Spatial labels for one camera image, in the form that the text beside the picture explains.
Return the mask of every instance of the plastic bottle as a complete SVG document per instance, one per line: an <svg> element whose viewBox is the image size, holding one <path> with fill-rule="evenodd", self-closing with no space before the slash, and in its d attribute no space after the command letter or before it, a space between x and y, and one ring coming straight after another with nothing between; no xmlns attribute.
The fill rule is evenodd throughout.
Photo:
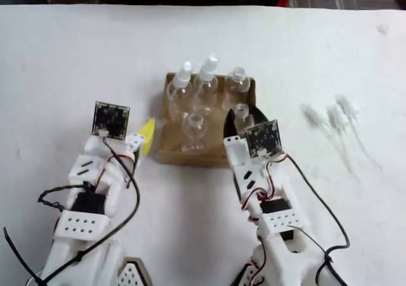
<svg viewBox="0 0 406 286"><path fill-rule="evenodd" d="M239 103L234 108L234 124L237 130L237 134L243 136L245 134L244 130L248 127L255 125L254 118L249 113L248 105L245 103Z"/></svg>
<svg viewBox="0 0 406 286"><path fill-rule="evenodd" d="M182 152L201 152L206 147L207 122L204 115L190 113L183 120Z"/></svg>
<svg viewBox="0 0 406 286"><path fill-rule="evenodd" d="M225 78L224 98L221 104L223 110L229 110L236 104L247 101L248 90L251 87L249 77L242 67L235 67Z"/></svg>
<svg viewBox="0 0 406 286"><path fill-rule="evenodd" d="M180 123L189 114L193 96L191 74L192 64L185 62L167 86L169 117L173 122Z"/></svg>
<svg viewBox="0 0 406 286"><path fill-rule="evenodd" d="M193 109L205 115L209 115L217 103L218 80L214 76L218 58L211 53L204 62L199 75L193 82L195 91L195 103Z"/></svg>

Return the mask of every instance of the white table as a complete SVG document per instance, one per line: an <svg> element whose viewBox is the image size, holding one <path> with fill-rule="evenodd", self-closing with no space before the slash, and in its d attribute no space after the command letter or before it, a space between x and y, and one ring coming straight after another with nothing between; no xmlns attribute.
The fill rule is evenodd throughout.
<svg viewBox="0 0 406 286"><path fill-rule="evenodd" d="M215 51L219 73L240 65L256 79L258 107L278 119L285 150L347 229L351 249L332 255L340 274L350 285L404 284L406 13L2 6L0 24L1 225L35 270L46 260L58 215L36 199L67 184L95 101L130 106L129 130L137 130L159 115L166 72L186 59L197 68ZM359 104L363 142L383 166L346 134L360 181L300 111L303 103L325 110L336 94ZM296 170L283 165L320 243L343 242ZM154 285L229 285L258 244L231 172L145 159L136 178L140 211L118 238L144 260ZM119 219L133 199L124 197ZM27 273L3 239L0 258L1 285L21 285Z"/></svg>

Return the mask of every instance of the black cable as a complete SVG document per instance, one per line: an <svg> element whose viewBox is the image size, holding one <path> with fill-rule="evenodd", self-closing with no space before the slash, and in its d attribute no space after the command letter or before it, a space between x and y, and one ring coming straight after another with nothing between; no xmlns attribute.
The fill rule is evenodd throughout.
<svg viewBox="0 0 406 286"><path fill-rule="evenodd" d="M58 191L62 191L62 190L66 190L66 189L73 189L73 188L83 188L85 190L91 190L91 184L89 183L85 183L83 185L72 185L72 186L59 186L57 188L53 188L50 190L45 190L42 194L40 194L39 198L38 198L38 202L43 203L44 205L47 205L49 207L58 209L59 211L63 211L64 210L64 206L61 205L59 202L48 202L47 200L44 200L44 197L52 192L58 192ZM13 241L11 240L10 236L8 235L7 229L6 227L3 228L4 231L4 237L6 238L6 241L8 243L8 245L10 246L10 248L12 249L12 251L14 252L15 256L17 257L17 259L19 260L19 262L21 263L21 265L23 265L23 267L25 268L25 270L28 271L28 273L30 273L31 277L37 282L37 283L42 283L44 284L44 281L41 280L27 265L27 263L23 260L23 258L21 257L20 253L18 252L17 248L15 247Z"/></svg>
<svg viewBox="0 0 406 286"><path fill-rule="evenodd" d="M91 252L93 249L97 248L100 246L102 243L104 243L106 240L108 240L111 236L116 234L121 228L123 228L130 220L133 218L135 213L137 212L139 206L140 206L140 201L141 201L141 195L140 195L140 189L138 188L138 184L134 179L134 176L131 174L130 170L127 168L125 163L123 163L122 159L117 155L117 153L113 150L113 148L106 142L106 138L103 137L103 143L108 147L108 149L111 151L112 155L114 158L120 163L120 165L123 167L123 169L127 172L128 176L130 177L131 182L134 185L137 199L136 199L136 204L133 209L133 211L130 213L130 215L117 227L115 227L112 231L110 231L107 235L105 235L101 240L97 241L95 244L90 246L84 251L79 251L75 257L73 257L70 261L67 261L65 264L60 266L57 270L52 272L49 276L47 276L42 283L39 283L39 286L44 286L46 285L47 282L49 282L52 278L57 276L60 272L62 272L66 267L69 267L71 264L74 264L76 262L79 262L86 254Z"/></svg>
<svg viewBox="0 0 406 286"><path fill-rule="evenodd" d="M140 152L134 152L134 161L133 161L133 172L131 173L134 176L135 173L135 168L137 167L137 162L138 162L138 158L140 157ZM131 179L128 180L127 182L127 189L129 188L129 183L131 182Z"/></svg>
<svg viewBox="0 0 406 286"><path fill-rule="evenodd" d="M289 160L293 163L293 165L295 166L295 168L299 171L300 175L302 176L304 182L309 186L310 190L313 192L314 195L316 195L316 197L319 199L319 201L324 205L324 207L327 209L327 211L329 211L330 215L332 216L332 218L334 218L334 220L336 221L338 227L341 230L341 233L343 234L344 238L345 238L345 245L335 245L332 246L330 248L328 248L325 253L324 253L324 262L323 264L319 267L319 269L316 272L316 277L315 277L315 281L316 284L318 285L318 279L320 277L320 273L322 272L323 268L326 266L332 276L340 283L340 285L342 286L348 286L347 283L339 276L339 274L335 271L335 269L332 267L331 262L332 259L330 257L330 253L333 252L334 250L338 250L338 249L347 249L350 246L350 239L348 238L347 232L345 231L344 227L342 226L340 220L338 220L337 216L333 213L333 211L330 209L330 207L325 203L325 201L323 200L323 198L316 192L316 190L314 189L314 187L310 184L310 182L308 181L307 177L305 176L305 174L303 173L303 171L300 169L300 167L298 166L298 164L296 163L296 161L294 161L294 159L287 154L287 158L289 158Z"/></svg>
<svg viewBox="0 0 406 286"><path fill-rule="evenodd" d="M61 205L59 202L48 202L47 200L44 200L44 197L49 193L58 192L58 191L66 190L66 189L73 189L73 188L82 188L82 189L85 189L87 191L87 190L92 189L92 185L90 183L88 183L88 182L85 182L85 184L83 184L83 185L59 186L57 188L53 188L53 189L50 189L50 190L45 190L38 197L38 202L43 203L44 205L47 205L48 207L58 209L59 211L62 212L65 209L65 207L63 205Z"/></svg>
<svg viewBox="0 0 406 286"><path fill-rule="evenodd" d="M27 270L30 275L34 278L34 280L37 283L43 283L43 280L41 280L39 278L39 276L37 276L32 270L31 268L27 265L27 263L23 260L22 256L20 255L20 253L18 252L17 248L14 246L13 241L11 240L11 238L8 235L7 229L6 227L3 227L3 231L4 231L4 237L6 238L7 243L10 245L10 248L12 249L12 251L14 252L15 256L17 257L17 259L19 260L19 262L21 263L21 265L23 265L23 267L25 268L25 270Z"/></svg>

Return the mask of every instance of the cardboard box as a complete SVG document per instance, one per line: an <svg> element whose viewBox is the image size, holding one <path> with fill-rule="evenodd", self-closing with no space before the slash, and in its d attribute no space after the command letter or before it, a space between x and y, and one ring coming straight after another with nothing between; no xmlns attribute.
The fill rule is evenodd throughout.
<svg viewBox="0 0 406 286"><path fill-rule="evenodd" d="M164 103L162 118L168 123L161 131L158 145L158 160L163 164L174 164L179 166L193 167L228 167L228 162L223 144L223 126L228 112L221 109L224 97L225 76L217 75L218 79L218 100L208 120L206 134L206 149L200 153L186 153L181 151L183 140L182 126L170 121L168 98L166 96L167 85L172 81L174 74L166 76L164 89ZM251 79L251 87L247 94L246 103L256 104L255 80Z"/></svg>

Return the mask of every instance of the yellow plastic piece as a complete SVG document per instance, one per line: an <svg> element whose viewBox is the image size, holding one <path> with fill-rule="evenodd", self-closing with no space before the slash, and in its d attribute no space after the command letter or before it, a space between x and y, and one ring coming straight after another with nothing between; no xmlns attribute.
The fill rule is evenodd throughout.
<svg viewBox="0 0 406 286"><path fill-rule="evenodd" d="M137 133L145 137L145 143L142 150L144 156L146 156L151 149L152 140L154 140L154 131L155 118L151 118Z"/></svg>

